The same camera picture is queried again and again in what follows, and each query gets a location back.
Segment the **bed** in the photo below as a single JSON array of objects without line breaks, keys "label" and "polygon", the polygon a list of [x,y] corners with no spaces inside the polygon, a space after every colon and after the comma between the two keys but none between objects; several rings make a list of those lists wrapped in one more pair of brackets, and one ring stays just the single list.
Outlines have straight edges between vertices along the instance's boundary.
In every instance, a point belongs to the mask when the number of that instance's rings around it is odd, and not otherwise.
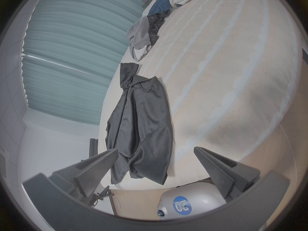
[{"label": "bed", "polygon": [[[163,83],[173,149],[164,185],[131,179],[111,189],[170,188],[209,177],[193,153],[233,160],[255,150],[290,107],[301,73],[301,33],[279,0],[191,0],[171,13],[138,75]],[[121,62],[135,62],[126,51]],[[98,152],[122,90],[119,67],[103,102]],[[101,181],[110,185],[110,171]]]}]

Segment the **floor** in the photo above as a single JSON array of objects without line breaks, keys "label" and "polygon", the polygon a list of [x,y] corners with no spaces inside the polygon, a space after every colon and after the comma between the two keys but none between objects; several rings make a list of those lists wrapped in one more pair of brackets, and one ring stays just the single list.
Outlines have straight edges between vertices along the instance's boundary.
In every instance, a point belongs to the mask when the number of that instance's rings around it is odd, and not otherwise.
[{"label": "floor", "polygon": [[[296,97],[287,114],[271,136],[243,163],[256,167],[261,177],[275,170],[290,179],[282,202],[269,218],[270,224],[284,209],[300,185],[308,167],[308,65],[303,61]],[[169,189],[146,191],[114,191],[115,208],[119,216],[142,220],[159,220],[157,205],[163,192]]]}]

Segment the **gray garment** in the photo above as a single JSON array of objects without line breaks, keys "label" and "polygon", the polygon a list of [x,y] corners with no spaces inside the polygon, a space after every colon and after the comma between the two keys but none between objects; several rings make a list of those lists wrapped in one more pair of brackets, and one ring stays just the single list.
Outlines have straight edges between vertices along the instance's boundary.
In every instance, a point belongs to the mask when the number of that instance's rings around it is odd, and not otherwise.
[{"label": "gray garment", "polygon": [[141,17],[127,31],[125,38],[129,42],[129,52],[134,59],[133,49],[142,49],[144,46],[151,44],[149,36],[149,19],[147,16]]},{"label": "gray garment", "polygon": [[111,184],[146,177],[163,185],[170,163],[173,131],[164,87],[155,77],[136,75],[138,64],[121,63],[123,94],[107,122],[107,149],[117,148]]}]

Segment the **blue sticker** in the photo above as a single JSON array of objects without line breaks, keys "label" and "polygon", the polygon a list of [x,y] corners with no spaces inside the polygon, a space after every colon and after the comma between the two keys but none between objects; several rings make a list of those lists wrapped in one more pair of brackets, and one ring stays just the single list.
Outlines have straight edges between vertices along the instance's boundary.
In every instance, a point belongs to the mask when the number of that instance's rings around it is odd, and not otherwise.
[{"label": "blue sticker", "polygon": [[183,196],[178,196],[174,199],[173,208],[176,212],[185,216],[192,212],[192,206],[187,198],[184,198]]}]

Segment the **curtain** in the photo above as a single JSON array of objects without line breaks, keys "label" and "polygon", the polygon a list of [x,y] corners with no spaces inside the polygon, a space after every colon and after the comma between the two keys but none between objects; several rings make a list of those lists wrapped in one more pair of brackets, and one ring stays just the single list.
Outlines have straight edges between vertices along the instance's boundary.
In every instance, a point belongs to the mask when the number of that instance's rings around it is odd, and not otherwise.
[{"label": "curtain", "polygon": [[141,0],[39,0],[26,30],[22,78],[30,108],[98,125],[110,81],[144,10]]}]

